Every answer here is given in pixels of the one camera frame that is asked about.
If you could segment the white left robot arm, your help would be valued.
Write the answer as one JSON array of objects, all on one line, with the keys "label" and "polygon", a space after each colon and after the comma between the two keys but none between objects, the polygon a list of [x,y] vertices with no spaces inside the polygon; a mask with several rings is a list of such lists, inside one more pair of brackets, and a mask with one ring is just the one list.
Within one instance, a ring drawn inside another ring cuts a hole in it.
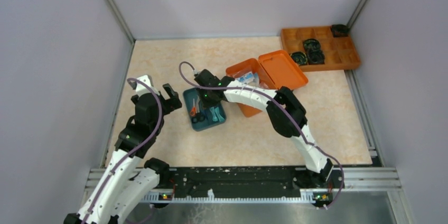
[{"label": "white left robot arm", "polygon": [[134,115],[119,133],[93,193],[77,212],[67,214],[64,223],[126,223],[142,197],[169,179],[170,166],[157,158],[147,161],[136,176],[132,174],[160,134],[164,116],[182,107],[179,94],[166,83],[163,89],[169,97],[165,99],[148,75],[127,82],[135,91]]}]

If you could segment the orange small scissors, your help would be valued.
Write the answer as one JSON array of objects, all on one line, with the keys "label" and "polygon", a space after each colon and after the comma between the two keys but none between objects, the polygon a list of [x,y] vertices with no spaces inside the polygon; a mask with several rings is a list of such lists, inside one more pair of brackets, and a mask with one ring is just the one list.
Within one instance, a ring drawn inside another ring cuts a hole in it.
[{"label": "orange small scissors", "polygon": [[196,99],[193,98],[193,99],[192,99],[192,107],[191,107],[191,110],[190,110],[190,116],[191,116],[191,117],[194,117],[194,116],[196,115],[196,113],[197,113]]}]

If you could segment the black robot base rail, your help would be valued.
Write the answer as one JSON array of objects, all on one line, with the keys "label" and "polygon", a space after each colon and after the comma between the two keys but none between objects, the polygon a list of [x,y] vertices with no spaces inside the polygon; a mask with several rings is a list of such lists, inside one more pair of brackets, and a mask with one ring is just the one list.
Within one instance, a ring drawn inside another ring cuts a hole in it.
[{"label": "black robot base rail", "polygon": [[144,164],[161,176],[159,189],[169,189],[171,199],[277,199],[298,198],[302,190],[317,189],[313,196],[318,208],[328,206],[335,196],[333,190],[344,188],[344,171],[330,161],[321,173],[302,166],[229,166],[181,167],[151,158]]}]

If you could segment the orange medicine box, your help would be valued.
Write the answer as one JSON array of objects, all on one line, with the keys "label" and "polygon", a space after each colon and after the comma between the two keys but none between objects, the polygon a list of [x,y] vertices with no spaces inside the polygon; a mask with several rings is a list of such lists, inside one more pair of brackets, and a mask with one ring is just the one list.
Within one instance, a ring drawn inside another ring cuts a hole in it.
[{"label": "orange medicine box", "polygon": [[259,81],[248,85],[263,89],[280,89],[282,86],[291,90],[304,87],[308,78],[284,50],[260,55],[234,64],[226,69],[226,75],[237,79],[253,72],[258,74]]}]

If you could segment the black handled scissors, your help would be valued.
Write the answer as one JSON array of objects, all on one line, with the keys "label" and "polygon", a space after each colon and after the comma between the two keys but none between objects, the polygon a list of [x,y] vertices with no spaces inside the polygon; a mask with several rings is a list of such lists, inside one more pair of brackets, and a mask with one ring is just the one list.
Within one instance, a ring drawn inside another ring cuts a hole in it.
[{"label": "black handled scissors", "polygon": [[191,117],[192,124],[197,124],[199,122],[203,122],[206,119],[206,114],[201,106],[201,101],[199,98],[196,99],[196,108],[197,108],[196,115],[194,117]]}]

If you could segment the teal divided tray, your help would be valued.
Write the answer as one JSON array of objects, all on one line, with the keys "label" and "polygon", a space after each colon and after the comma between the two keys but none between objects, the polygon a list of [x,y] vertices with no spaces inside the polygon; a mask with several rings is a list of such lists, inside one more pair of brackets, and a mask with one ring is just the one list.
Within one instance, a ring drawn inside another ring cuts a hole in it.
[{"label": "teal divided tray", "polygon": [[221,125],[221,124],[223,124],[226,121],[227,116],[226,116],[226,113],[225,113],[225,111],[223,109],[222,104],[219,104],[219,105],[217,105],[215,107],[219,107],[220,113],[221,113],[222,117],[225,120],[223,122],[213,122],[211,114],[210,114],[210,111],[209,111],[209,108],[203,108],[202,102],[201,102],[201,106],[202,106],[202,108],[203,108],[203,110],[205,111],[205,114],[206,114],[206,119],[203,122],[199,122],[197,124],[192,124],[191,116],[190,116],[190,110],[191,110],[191,107],[192,107],[192,99],[193,98],[195,98],[195,99],[199,98],[198,92],[194,88],[187,89],[187,90],[185,90],[183,92],[183,98],[184,98],[184,101],[185,101],[185,104],[186,104],[186,110],[187,110],[188,115],[190,117],[190,124],[191,124],[193,130],[195,130],[196,132],[199,132],[199,131],[202,131],[202,130],[209,129],[211,127],[215,127],[215,126]]}]

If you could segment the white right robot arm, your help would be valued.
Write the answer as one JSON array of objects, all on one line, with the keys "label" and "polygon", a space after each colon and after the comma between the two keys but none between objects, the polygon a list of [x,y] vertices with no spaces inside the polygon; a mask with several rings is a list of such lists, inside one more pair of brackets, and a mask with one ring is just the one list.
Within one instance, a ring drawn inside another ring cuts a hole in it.
[{"label": "white right robot arm", "polygon": [[274,130],[290,139],[305,160],[306,169],[326,181],[333,170],[330,157],[317,145],[306,118],[306,109],[288,87],[264,89],[232,77],[219,79],[204,69],[194,75],[206,105],[221,101],[243,104],[267,112]]}]

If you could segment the teal clip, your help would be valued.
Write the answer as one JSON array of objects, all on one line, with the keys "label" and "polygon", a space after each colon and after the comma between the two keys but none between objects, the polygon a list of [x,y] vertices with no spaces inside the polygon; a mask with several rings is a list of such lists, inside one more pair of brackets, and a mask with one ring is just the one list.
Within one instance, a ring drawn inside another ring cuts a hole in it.
[{"label": "teal clip", "polygon": [[225,120],[220,113],[219,107],[214,107],[212,120],[214,122],[223,122]]},{"label": "teal clip", "polygon": [[210,107],[209,111],[210,111],[210,114],[211,114],[211,117],[212,117],[212,121],[213,122],[217,122],[218,121],[218,117],[217,117],[217,115],[215,113],[215,107]]}]

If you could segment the blue white packet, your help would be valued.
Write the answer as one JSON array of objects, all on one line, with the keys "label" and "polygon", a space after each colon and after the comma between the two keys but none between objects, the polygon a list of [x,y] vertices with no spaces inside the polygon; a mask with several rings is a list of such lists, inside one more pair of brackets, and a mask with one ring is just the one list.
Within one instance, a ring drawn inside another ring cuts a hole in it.
[{"label": "blue white packet", "polygon": [[248,72],[240,77],[237,80],[244,84],[257,83],[259,81],[258,74],[253,72]]}]

